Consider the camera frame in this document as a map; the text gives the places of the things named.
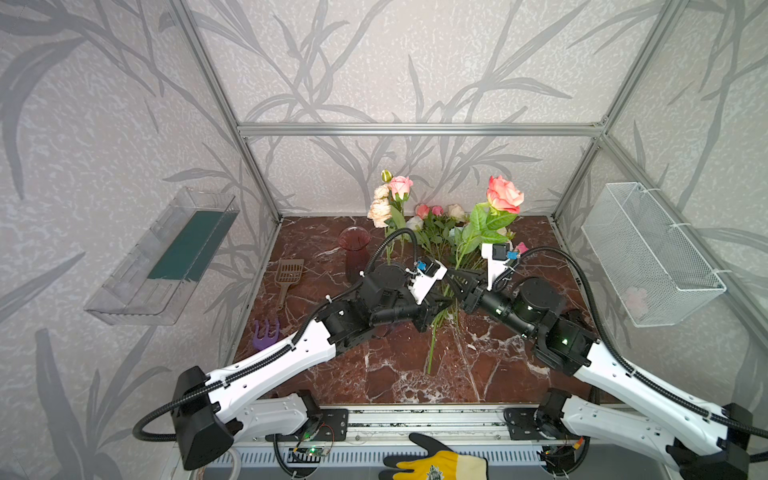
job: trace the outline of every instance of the wire mesh basket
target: wire mesh basket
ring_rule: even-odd
[[[636,326],[679,323],[726,289],[680,226],[629,182],[606,184],[581,227]]]

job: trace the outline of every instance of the work glove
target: work glove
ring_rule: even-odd
[[[428,456],[385,457],[384,465],[400,470],[382,470],[379,480],[488,480],[488,460],[485,458],[459,455],[421,433],[412,433],[408,438],[424,448]]]

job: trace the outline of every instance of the wall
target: wall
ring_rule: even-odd
[[[768,305],[768,2],[690,2],[609,132],[763,305]],[[695,395],[738,402],[768,426],[768,358],[722,297],[676,326],[638,329],[580,227],[604,184],[631,181],[598,155],[559,220],[588,268],[622,353]]]
[[[661,0],[190,0],[240,122],[595,122]],[[287,213],[364,214],[379,172],[470,208],[492,174],[550,213],[583,138],[261,137]]]
[[[268,257],[273,224],[164,6],[0,5],[0,478],[157,478],[170,444],[131,427],[225,359]],[[182,186],[242,211],[181,318],[83,311]]]

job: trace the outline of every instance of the brown slotted scoop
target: brown slotted scoop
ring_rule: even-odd
[[[299,282],[303,270],[304,259],[280,259],[280,263],[277,267],[277,284],[280,285],[280,298],[277,300],[278,310],[283,309],[283,305],[285,305],[286,302],[288,287]]]

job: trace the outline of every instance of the brown marble table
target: brown marble table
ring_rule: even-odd
[[[280,338],[291,334],[326,294],[349,285],[344,276],[344,250],[339,233],[350,225],[373,235],[369,251],[383,240],[382,229],[363,217],[289,217],[283,222],[235,360],[253,355],[255,319],[280,319]],[[546,217],[519,217],[511,226],[515,244],[528,247],[558,245]],[[290,287],[285,308],[278,314],[280,287],[275,283],[280,258],[303,258],[301,281]],[[541,276],[568,298],[566,309],[578,308],[588,319],[584,300],[571,271],[556,256],[540,253],[519,269],[521,276]],[[431,333],[416,332],[411,323],[396,326],[383,339],[374,339],[335,359],[288,380],[267,396],[310,389],[320,404],[417,402],[538,403],[549,387],[586,398],[589,386],[552,372],[531,354],[531,343],[506,326],[483,315],[461,313],[458,323],[445,322],[438,331],[432,370],[426,372]]]

